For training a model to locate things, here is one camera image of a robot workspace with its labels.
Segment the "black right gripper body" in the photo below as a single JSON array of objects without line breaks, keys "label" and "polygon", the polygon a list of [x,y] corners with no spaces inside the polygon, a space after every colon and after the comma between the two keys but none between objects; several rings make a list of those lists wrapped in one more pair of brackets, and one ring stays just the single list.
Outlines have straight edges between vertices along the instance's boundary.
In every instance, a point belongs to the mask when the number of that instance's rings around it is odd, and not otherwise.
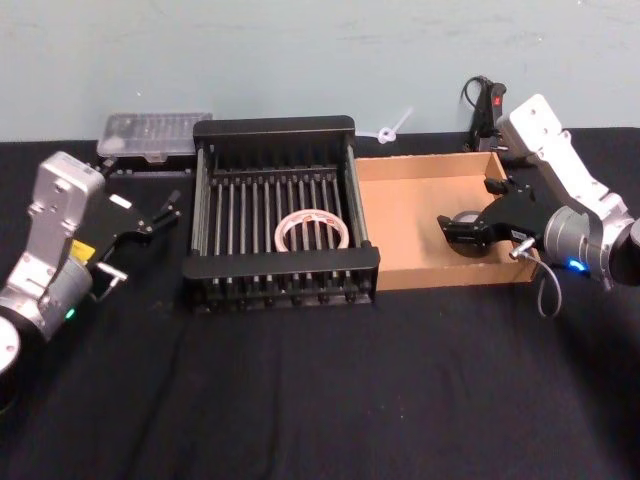
[{"label": "black right gripper body", "polygon": [[533,238],[535,248],[543,249],[544,233],[556,209],[537,200],[530,186],[520,185],[520,189],[518,193],[497,196],[482,210],[481,216],[493,230],[496,242],[522,243]]}]

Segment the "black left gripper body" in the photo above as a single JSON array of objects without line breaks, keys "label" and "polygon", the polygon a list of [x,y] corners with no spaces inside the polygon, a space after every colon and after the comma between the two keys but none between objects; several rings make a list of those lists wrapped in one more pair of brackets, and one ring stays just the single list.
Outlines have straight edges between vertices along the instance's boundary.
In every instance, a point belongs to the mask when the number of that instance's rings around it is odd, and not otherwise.
[{"label": "black left gripper body", "polygon": [[99,262],[125,243],[148,245],[152,240],[150,219],[131,202],[99,189],[89,201],[79,227],[73,234],[69,260],[73,261],[81,277],[91,278]]}]

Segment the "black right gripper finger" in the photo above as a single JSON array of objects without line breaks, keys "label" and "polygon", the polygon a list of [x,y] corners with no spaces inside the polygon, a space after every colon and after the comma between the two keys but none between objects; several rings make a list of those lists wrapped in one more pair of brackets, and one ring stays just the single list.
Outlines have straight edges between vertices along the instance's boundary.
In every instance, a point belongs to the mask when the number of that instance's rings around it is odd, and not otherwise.
[{"label": "black right gripper finger", "polygon": [[511,177],[506,179],[485,178],[484,186],[486,191],[493,196],[504,196],[521,191],[520,185]]},{"label": "black right gripper finger", "polygon": [[449,244],[486,247],[496,242],[493,230],[480,213],[459,213],[454,217],[439,215],[437,222]]}]

